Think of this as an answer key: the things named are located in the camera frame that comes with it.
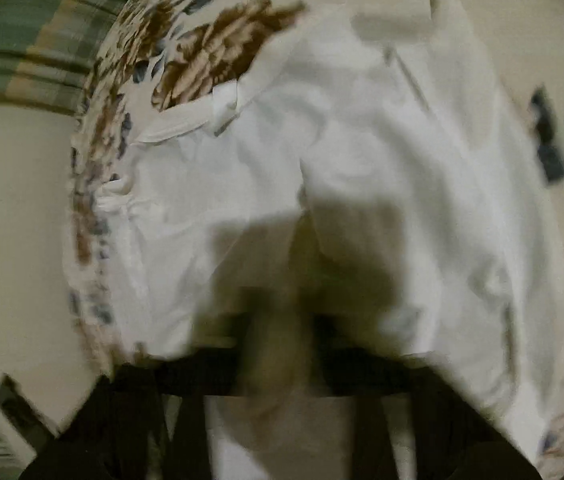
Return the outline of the white cloth garment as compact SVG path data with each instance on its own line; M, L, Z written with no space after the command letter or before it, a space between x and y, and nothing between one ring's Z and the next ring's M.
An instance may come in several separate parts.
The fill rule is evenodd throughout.
M553 414L564 258L526 125L457 0L392 15L138 6L84 92L69 181L96 359L178 358L272 297L247 399L211 402L224 479L344 477L344 405L308 393L303 289L362 347L430 365L531 463Z

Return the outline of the floral bed blanket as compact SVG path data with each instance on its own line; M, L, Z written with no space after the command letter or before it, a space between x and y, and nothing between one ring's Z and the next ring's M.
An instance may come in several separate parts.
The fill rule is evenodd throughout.
M129 0L72 142L108 479L564 479L564 0Z

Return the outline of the green striped curtain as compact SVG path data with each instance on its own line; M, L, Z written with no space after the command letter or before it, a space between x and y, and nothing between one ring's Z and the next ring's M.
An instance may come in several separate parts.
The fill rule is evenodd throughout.
M0 0L0 103L72 116L124 0Z

